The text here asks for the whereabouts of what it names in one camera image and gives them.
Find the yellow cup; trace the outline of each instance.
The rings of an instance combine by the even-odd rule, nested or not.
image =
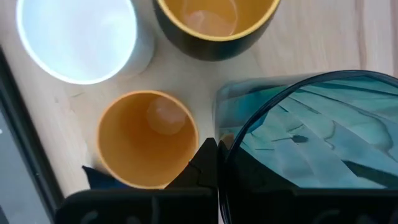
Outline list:
[[[104,166],[124,184],[164,189],[193,158],[198,130],[176,98],[161,91],[134,91],[102,115],[97,148]]]

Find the ceramic mug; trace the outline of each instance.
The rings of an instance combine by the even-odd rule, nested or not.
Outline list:
[[[104,112],[97,148],[105,168],[122,183],[164,189],[196,153],[198,130],[176,98],[161,91],[134,91]]]
[[[122,68],[140,73],[154,54],[154,36],[130,0],[18,0],[16,14],[30,57],[68,83],[99,83]]]
[[[153,0],[166,37],[200,60],[234,57],[257,41],[279,0]]]

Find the white cup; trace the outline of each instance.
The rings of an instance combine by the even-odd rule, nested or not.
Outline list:
[[[18,0],[16,20],[27,53],[68,83],[99,83],[122,68],[140,73],[154,54],[130,0]]]

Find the cup rim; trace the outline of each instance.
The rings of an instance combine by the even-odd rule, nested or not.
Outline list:
[[[131,91],[131,92],[126,93],[126,94],[116,98],[115,100],[113,100],[113,102],[111,104],[109,104],[106,107],[106,109],[104,110],[104,112],[102,113],[102,115],[101,115],[101,117],[99,119],[97,128],[96,128],[96,152],[99,155],[99,159],[100,159],[102,165],[104,165],[106,170],[114,178],[116,178],[118,181],[120,181],[120,182],[122,182],[122,183],[124,183],[124,184],[126,184],[128,186],[139,188],[139,189],[164,189],[164,188],[166,188],[166,186],[169,185],[169,183],[172,182],[172,180],[170,182],[166,183],[166,184],[156,185],[156,186],[143,186],[143,185],[134,184],[134,183],[131,183],[131,182],[128,182],[128,181],[124,180],[122,177],[117,175],[117,173],[115,173],[112,169],[110,169],[109,165],[106,163],[106,161],[104,159],[104,156],[102,154],[102,150],[100,149],[100,129],[101,129],[101,126],[103,124],[104,117],[108,113],[108,111],[114,105],[116,105],[118,102],[120,102],[121,100],[123,100],[123,99],[125,99],[127,97],[130,97],[132,95],[138,95],[138,94],[143,94],[143,93],[144,94],[150,93],[150,94],[153,94],[153,95],[162,96],[162,97],[164,97],[164,98],[166,98],[168,100],[173,101],[174,103],[176,103],[178,105],[178,107],[180,107],[182,110],[184,110],[185,114],[188,116],[188,118],[189,118],[189,120],[190,120],[190,122],[191,122],[191,124],[193,126],[193,132],[195,133],[195,139],[196,139],[196,141],[195,141],[195,150],[191,152],[192,153],[191,159],[194,157],[194,155],[196,154],[196,152],[198,150],[198,147],[199,147],[199,133],[198,133],[197,124],[196,124],[195,120],[193,119],[193,116],[192,116],[191,112],[188,110],[188,108],[180,100],[178,100],[177,98],[175,98],[172,95],[169,95],[169,94],[167,94],[165,92],[158,91],[158,90],[136,90],[136,91]]]
[[[156,0],[161,8],[161,10],[166,14],[166,16],[176,25],[178,28],[183,30],[184,32],[197,37],[199,39],[203,40],[210,40],[210,41],[215,41],[215,42],[225,42],[225,41],[230,41],[230,40],[236,40],[241,37],[244,37],[246,35],[249,35],[253,33],[255,30],[260,28],[265,22],[268,21],[268,19],[271,17],[271,15],[275,12],[278,4],[280,3],[280,0],[272,0],[272,4],[267,10],[267,12],[263,15],[261,19],[259,19],[255,24],[253,24],[251,27],[245,29],[242,32],[239,32],[237,34],[229,35],[226,37],[218,37],[218,36],[213,36],[213,35],[206,35],[206,34],[201,34],[197,31],[194,31],[193,29],[187,27],[184,25],[182,22],[180,22],[172,13],[172,11],[169,9],[167,6],[165,0]]]
[[[127,47],[127,52],[126,52],[126,57],[121,60],[116,66],[115,68],[110,71],[107,74],[104,74],[102,77],[99,78],[94,78],[94,79],[87,79],[87,80],[76,80],[74,78],[70,78],[68,75],[62,74],[60,72],[56,72],[55,70],[53,70],[52,68],[50,68],[45,62],[43,62],[40,57],[35,53],[35,51],[32,49],[31,44],[26,36],[25,33],[25,27],[22,24],[22,17],[23,15],[23,6],[25,3],[25,0],[18,0],[17,1],[17,6],[16,6],[16,23],[17,23],[17,32],[19,34],[19,38],[22,42],[22,45],[24,46],[26,52],[28,53],[28,55],[32,58],[32,60],[41,68],[43,69],[45,72],[47,72],[48,74],[50,74],[51,76],[67,82],[67,83],[72,83],[72,84],[78,84],[78,85],[91,85],[91,84],[96,84],[96,83],[100,83],[103,82],[113,76],[115,76],[120,70],[122,70],[122,68],[128,63],[129,59],[131,58],[131,55],[134,51],[134,48],[136,47],[136,42],[137,42],[137,15],[136,15],[136,11],[135,8],[132,4],[132,2],[130,0],[122,0],[126,3],[126,7],[130,13],[130,15],[132,16],[133,20],[132,22],[134,22],[134,37],[131,40],[131,43],[128,45]]]

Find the light wood surface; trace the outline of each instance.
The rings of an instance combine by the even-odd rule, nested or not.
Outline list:
[[[65,195],[88,188],[81,166],[97,163],[97,121],[131,90],[163,90],[179,98],[191,109],[202,143],[213,137],[211,104],[228,80],[359,68],[398,74],[396,0],[282,0],[258,43],[224,62],[182,54],[163,35],[151,1],[134,4],[157,36],[149,68],[81,86],[51,77],[29,58],[16,31],[16,0],[0,0],[0,43]]]

